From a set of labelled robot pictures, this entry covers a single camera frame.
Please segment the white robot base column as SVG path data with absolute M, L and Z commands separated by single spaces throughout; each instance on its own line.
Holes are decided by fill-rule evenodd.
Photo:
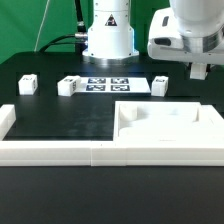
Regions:
M 93 0 L 93 23 L 82 52 L 86 62 L 119 65 L 137 60 L 130 10 L 131 0 Z

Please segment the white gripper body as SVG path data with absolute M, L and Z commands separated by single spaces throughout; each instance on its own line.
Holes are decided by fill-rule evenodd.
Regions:
M 153 59 L 224 64 L 224 7 L 169 7 L 157 10 L 148 36 Z

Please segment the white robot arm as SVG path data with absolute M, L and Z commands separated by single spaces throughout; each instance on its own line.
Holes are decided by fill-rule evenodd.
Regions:
M 224 0 L 169 0 L 151 21 L 153 59 L 224 64 Z

